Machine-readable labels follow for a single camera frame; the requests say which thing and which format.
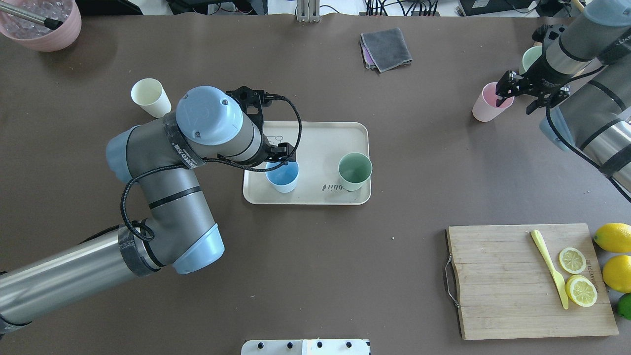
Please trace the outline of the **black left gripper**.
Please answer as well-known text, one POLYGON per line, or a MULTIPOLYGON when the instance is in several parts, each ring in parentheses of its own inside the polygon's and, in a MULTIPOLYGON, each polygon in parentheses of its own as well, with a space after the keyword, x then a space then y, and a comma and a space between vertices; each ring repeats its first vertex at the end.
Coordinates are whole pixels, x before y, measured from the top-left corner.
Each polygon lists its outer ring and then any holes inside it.
POLYGON ((283 162, 284 165, 297 162, 290 143, 271 144, 263 131, 262 109, 278 99, 276 94, 248 87, 227 91, 226 94, 238 103, 243 115, 241 130, 228 142, 230 155, 226 155, 227 160, 244 166, 258 166, 262 162, 283 162))

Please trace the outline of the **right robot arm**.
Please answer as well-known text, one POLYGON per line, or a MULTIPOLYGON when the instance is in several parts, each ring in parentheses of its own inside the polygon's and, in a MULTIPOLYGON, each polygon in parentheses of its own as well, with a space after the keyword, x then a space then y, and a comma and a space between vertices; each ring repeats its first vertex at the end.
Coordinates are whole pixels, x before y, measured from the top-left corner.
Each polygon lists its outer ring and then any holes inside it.
POLYGON ((544 108, 540 129, 561 148, 595 167, 630 198, 630 2, 593 0, 570 25, 532 34, 542 54, 524 74, 507 71, 495 102, 530 95, 526 112, 544 108))

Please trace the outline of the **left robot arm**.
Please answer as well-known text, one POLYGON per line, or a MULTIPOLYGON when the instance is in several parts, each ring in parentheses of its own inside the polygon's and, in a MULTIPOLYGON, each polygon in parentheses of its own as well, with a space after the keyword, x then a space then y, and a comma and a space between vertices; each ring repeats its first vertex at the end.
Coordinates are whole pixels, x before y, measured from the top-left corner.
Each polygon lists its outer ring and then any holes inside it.
POLYGON ((172 265, 189 274, 217 261, 224 244, 194 169, 220 163, 259 172, 294 162, 298 144, 271 144, 262 108, 283 95, 202 86, 174 111, 111 139, 106 159, 125 184, 122 223, 1 275, 1 334, 136 277, 172 265))

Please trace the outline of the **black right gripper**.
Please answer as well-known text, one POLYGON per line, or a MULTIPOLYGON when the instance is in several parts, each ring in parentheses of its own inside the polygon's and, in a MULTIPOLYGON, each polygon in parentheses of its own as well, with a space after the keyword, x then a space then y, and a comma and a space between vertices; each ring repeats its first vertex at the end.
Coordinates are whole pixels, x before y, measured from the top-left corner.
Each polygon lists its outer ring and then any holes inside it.
POLYGON ((549 105, 549 94, 569 81, 572 75, 572 54, 562 43, 566 25, 541 25, 532 33, 532 41, 540 43, 539 55, 527 68, 523 63, 520 73, 507 71, 495 86, 495 106, 500 107, 508 98, 528 94, 536 99, 526 108, 530 115, 549 105))

